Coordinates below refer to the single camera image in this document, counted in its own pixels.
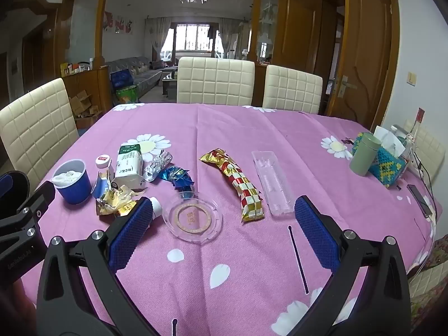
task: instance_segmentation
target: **pink tablecloth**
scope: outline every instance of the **pink tablecloth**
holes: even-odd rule
[[[264,201],[266,218],[241,224],[235,189],[218,168],[198,160],[215,148],[224,149],[260,191],[251,152],[274,151],[294,197],[306,194],[321,213],[364,239],[381,241],[386,235],[394,236],[406,268],[428,247],[431,227],[405,180],[399,181],[400,191],[395,186],[386,189],[372,175],[355,175],[348,160],[321,147],[323,138],[355,138],[364,131],[356,123],[238,106],[146,104],[118,109],[122,110],[115,108],[89,129],[56,165],[82,158],[94,180],[98,155],[109,154],[115,164],[123,142],[144,134],[164,136],[155,138],[158,146],[169,147],[173,163],[190,171],[195,189],[214,199],[223,215],[222,232],[203,245],[174,237],[163,219],[157,218],[128,266],[118,271],[136,306],[161,335],[172,334],[174,318],[178,319],[178,335],[184,336],[286,335],[300,317],[298,310],[303,306],[299,302],[308,307],[313,292],[317,294],[330,276],[292,216],[274,219]],[[419,182],[410,173],[405,178]],[[420,184],[418,187],[425,193]],[[146,191],[147,197],[158,198],[162,206],[167,206],[174,194],[171,183],[165,181],[148,184]],[[39,223],[47,243],[55,235],[66,241],[84,239],[108,226],[96,216],[93,199],[69,206],[59,193]],[[304,290],[288,226],[292,226],[309,294]],[[167,254],[173,249],[182,251],[184,259],[169,261]],[[40,268],[36,266],[23,277],[33,301]],[[363,275],[358,275],[347,301],[357,296]],[[83,276],[100,317],[110,321],[86,270]]]

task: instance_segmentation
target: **blue paper cup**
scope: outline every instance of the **blue paper cup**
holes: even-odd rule
[[[87,175],[86,164],[81,159],[72,159],[60,165],[54,172],[53,177],[68,171],[77,171],[82,173],[76,182],[70,185],[55,188],[61,196],[71,205],[77,205],[84,202],[92,191],[89,176]]]

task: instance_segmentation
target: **milk carton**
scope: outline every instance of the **milk carton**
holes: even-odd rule
[[[121,146],[116,160],[114,183],[120,188],[126,185],[131,189],[141,189],[145,180],[142,176],[143,159],[140,145]]]

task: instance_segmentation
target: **light switch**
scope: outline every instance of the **light switch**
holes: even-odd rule
[[[407,80],[407,82],[408,82],[410,85],[415,86],[416,83],[417,83],[417,75],[416,75],[415,73],[408,72],[408,80]]]

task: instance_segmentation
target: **metal screw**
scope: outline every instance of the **metal screw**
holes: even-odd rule
[[[395,244],[396,244],[395,237],[393,237],[393,236],[388,236],[388,237],[386,237],[386,241],[387,241],[387,243],[388,243],[389,245],[395,245]]]
[[[356,233],[355,233],[355,231],[352,231],[352,230],[345,230],[344,236],[349,240],[353,240],[356,237]]]
[[[101,230],[93,231],[93,233],[92,233],[92,239],[93,239],[93,240],[99,240],[99,239],[102,238],[103,234],[104,234],[104,232],[102,232]]]
[[[55,236],[52,238],[52,245],[58,245],[61,241],[61,238],[59,236]]]

